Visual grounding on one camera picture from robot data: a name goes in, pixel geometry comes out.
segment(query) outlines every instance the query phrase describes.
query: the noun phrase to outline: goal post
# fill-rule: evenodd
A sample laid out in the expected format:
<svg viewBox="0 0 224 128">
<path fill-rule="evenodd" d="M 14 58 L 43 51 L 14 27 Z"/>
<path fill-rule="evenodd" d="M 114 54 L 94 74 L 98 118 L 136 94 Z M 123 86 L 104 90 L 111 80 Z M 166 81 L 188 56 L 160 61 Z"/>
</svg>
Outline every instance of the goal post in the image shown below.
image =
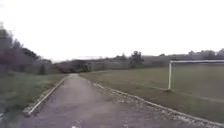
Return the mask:
<svg viewBox="0 0 224 128">
<path fill-rule="evenodd" d="M 168 89 L 167 91 L 172 90 L 172 69 L 173 64 L 178 63 L 224 63 L 224 60 L 171 60 L 169 62 L 169 78 L 168 78 Z"/>
</svg>

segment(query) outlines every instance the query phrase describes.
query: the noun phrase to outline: soccer goal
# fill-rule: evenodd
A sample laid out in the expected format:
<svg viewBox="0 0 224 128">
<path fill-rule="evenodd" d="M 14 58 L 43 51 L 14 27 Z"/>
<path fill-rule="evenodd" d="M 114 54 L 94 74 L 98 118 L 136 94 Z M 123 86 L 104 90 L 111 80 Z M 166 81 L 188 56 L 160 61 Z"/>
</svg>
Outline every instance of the soccer goal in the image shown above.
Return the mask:
<svg viewBox="0 0 224 128">
<path fill-rule="evenodd" d="M 174 64 L 184 64 L 184 65 L 188 65 L 188 64 L 209 64 L 209 63 L 215 63 L 215 64 L 222 63 L 223 64 L 224 63 L 224 60 L 170 61 L 170 63 L 169 63 L 169 82 L 168 82 L 168 89 L 167 90 L 168 91 L 171 91 L 172 90 L 172 76 L 173 76 L 173 65 Z"/>
</svg>

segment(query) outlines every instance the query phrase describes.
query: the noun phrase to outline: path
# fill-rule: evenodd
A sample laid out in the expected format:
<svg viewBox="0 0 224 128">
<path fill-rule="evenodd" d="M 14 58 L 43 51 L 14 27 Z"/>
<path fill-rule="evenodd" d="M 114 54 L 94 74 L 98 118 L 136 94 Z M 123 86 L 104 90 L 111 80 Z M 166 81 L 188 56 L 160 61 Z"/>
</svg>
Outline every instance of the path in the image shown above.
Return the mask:
<svg viewBox="0 0 224 128">
<path fill-rule="evenodd" d="M 153 109 L 116 102 L 78 75 L 54 92 L 36 116 L 20 118 L 15 128 L 198 128 Z"/>
</svg>

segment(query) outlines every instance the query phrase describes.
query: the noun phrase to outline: treeline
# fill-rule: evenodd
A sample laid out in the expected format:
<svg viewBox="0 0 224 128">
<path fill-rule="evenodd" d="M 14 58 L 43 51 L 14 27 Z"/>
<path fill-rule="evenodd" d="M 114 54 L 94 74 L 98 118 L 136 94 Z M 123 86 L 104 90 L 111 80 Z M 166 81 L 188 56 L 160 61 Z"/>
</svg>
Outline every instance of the treeline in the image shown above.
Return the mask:
<svg viewBox="0 0 224 128">
<path fill-rule="evenodd" d="M 170 60 L 224 60 L 224 49 L 218 52 L 203 50 L 201 52 L 190 51 L 188 54 L 173 54 L 159 56 L 143 56 L 141 52 L 134 51 L 131 56 L 118 55 L 113 58 L 101 58 L 92 60 L 71 60 L 57 63 L 57 68 L 62 73 L 99 71 L 110 69 L 134 69 L 150 67 L 166 67 Z"/>
<path fill-rule="evenodd" d="M 10 71 L 34 74 L 78 73 L 110 69 L 133 69 L 168 66 L 170 60 L 224 60 L 224 49 L 220 51 L 190 51 L 188 54 L 143 56 L 134 51 L 131 56 L 117 55 L 112 58 L 69 60 L 52 63 L 25 48 L 12 34 L 0 28 L 0 75 Z"/>
<path fill-rule="evenodd" d="M 57 72 L 50 60 L 22 46 L 12 34 L 0 28 L 0 75 L 15 72 L 46 74 Z"/>
</svg>

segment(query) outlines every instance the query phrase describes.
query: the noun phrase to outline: grass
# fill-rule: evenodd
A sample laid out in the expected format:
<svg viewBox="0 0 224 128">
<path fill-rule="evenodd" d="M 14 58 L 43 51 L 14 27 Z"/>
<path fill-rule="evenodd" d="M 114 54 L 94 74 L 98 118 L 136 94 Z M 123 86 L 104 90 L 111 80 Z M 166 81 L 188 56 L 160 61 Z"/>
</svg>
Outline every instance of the grass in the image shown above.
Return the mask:
<svg viewBox="0 0 224 128">
<path fill-rule="evenodd" d="M 81 76 L 174 110 L 216 122 L 224 120 L 224 67 L 175 67 L 174 91 L 170 93 L 164 92 L 168 86 L 167 68 L 102 71 Z"/>
<path fill-rule="evenodd" d="M 64 76 L 14 73 L 0 77 L 0 113 L 11 117 L 22 111 Z"/>
</svg>

